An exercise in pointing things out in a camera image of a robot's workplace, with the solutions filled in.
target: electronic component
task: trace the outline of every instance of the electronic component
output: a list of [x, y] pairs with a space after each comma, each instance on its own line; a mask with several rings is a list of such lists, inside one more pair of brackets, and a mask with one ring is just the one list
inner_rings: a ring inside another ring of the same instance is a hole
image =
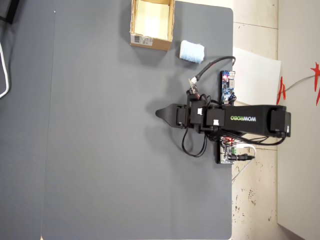
[[235, 71], [221, 71], [221, 102], [224, 104], [229, 104], [233, 100], [235, 95]]

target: gray table mat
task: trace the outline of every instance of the gray table mat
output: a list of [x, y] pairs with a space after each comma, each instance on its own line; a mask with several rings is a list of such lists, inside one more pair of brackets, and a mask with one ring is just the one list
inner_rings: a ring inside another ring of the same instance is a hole
[[[186, 102], [201, 66], [176, 57], [181, 40], [213, 60], [231, 55], [230, 9], [176, 2], [169, 52], [131, 47], [131, 1], [56, 2], [42, 236], [53, 239], [228, 239], [231, 166], [181, 149], [183, 130], [155, 111]], [[200, 91], [218, 95], [213, 67]], [[193, 149], [203, 136], [192, 134]]]
[[54, 31], [52, 0], [20, 0], [13, 24], [0, 21], [11, 83], [0, 99], [1, 240], [41, 236]]

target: cardboard box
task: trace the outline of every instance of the cardboard box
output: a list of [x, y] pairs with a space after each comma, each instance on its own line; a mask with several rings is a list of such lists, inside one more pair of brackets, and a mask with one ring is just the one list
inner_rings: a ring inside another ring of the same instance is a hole
[[132, 0], [131, 45], [169, 51], [173, 40], [176, 0]]

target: red decoration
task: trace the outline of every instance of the red decoration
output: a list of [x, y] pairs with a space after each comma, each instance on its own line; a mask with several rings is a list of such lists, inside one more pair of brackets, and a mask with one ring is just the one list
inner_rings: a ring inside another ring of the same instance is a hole
[[282, 88], [285, 87], [284, 85], [284, 81], [283, 81], [283, 77], [281, 77], [281, 80], [280, 80], [280, 89], [279, 89], [279, 93], [278, 93], [278, 99], [276, 100], [276, 104], [279, 105], [279, 102], [280, 102], [280, 98], [281, 98], [281, 93], [283, 92], [283, 99], [286, 100], [286, 90], [283, 89], [282, 91]]
[[286, 100], [286, 86], [283, 84], [283, 99]]
[[320, 69], [319, 69], [319, 64], [315, 63], [315, 68], [311, 68], [315, 72], [315, 77], [314, 77], [314, 91], [317, 91], [317, 86], [318, 86], [318, 77], [320, 76]]

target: black cable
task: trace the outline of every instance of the black cable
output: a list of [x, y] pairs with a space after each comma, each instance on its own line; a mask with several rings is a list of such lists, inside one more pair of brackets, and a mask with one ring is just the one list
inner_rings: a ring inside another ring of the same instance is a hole
[[303, 81], [308, 80], [308, 79], [310, 79], [310, 78], [313, 78], [314, 76], [315, 76], [315, 75], [307, 76], [307, 77], [305, 77], [305, 78], [303, 78], [303, 79], [301, 79], [301, 80], [299, 80], [299, 81], [296, 81], [296, 82], [295, 82], [294, 84], [292, 84], [290, 87], [286, 88], [286, 89], [285, 89], [285, 92], [289, 91], [289, 90], [292, 89], [294, 86], [302, 83]]
[[280, 141], [277, 141], [277, 142], [274, 142], [274, 143], [263, 143], [261, 141], [253, 141], [253, 140], [250, 140], [248, 138], [245, 138], [245, 137], [242, 137], [242, 136], [238, 136], [236, 134], [233, 134], [231, 132], [227, 132], [227, 131], [220, 131], [221, 135], [223, 137], [230, 137], [230, 138], [233, 138], [233, 139], [237, 139], [239, 141], [242, 141], [242, 142], [245, 142], [247, 144], [256, 144], [256, 145], [261, 145], [261, 146], [276, 146], [276, 145], [279, 145], [281, 143], [284, 142], [284, 140], [286, 139], [286, 137], [283, 137]]
[[191, 156], [191, 157], [199, 158], [199, 157], [201, 157], [201, 156], [206, 152], [206, 149], [207, 149], [207, 136], [204, 135], [203, 144], [202, 144], [202, 148], [201, 148], [200, 152], [198, 152], [197, 154], [192, 154], [192, 153], [190, 153], [189, 151], [187, 151], [186, 148], [185, 148], [185, 138], [186, 138], [186, 135], [187, 135], [187, 133], [188, 133], [188, 130], [189, 130], [189, 128], [187, 127], [186, 130], [185, 130], [185, 133], [184, 133], [184, 135], [183, 135], [183, 138], [182, 138], [182, 144], [181, 144], [182, 150], [183, 150], [186, 154], [188, 154], [189, 156]]
[[223, 56], [223, 57], [220, 57], [220, 58], [218, 58], [218, 59], [216, 59], [216, 60], [214, 60], [214, 61], [212, 61], [212, 62], [209, 62], [208, 65], [205, 66], [204, 69], [202, 69], [202, 70], [195, 76], [196, 80], [199, 81], [200, 78], [201, 78], [201, 76], [202, 76], [212, 65], [214, 65], [214, 64], [216, 64], [216, 63], [218, 63], [218, 62], [220, 62], [220, 61], [222, 61], [222, 60], [226, 60], [226, 59], [233, 59], [233, 60], [234, 60], [233, 63], [232, 63], [232, 66], [233, 66], [233, 65], [235, 64], [235, 62], [236, 62], [236, 58], [235, 58], [234, 56]]

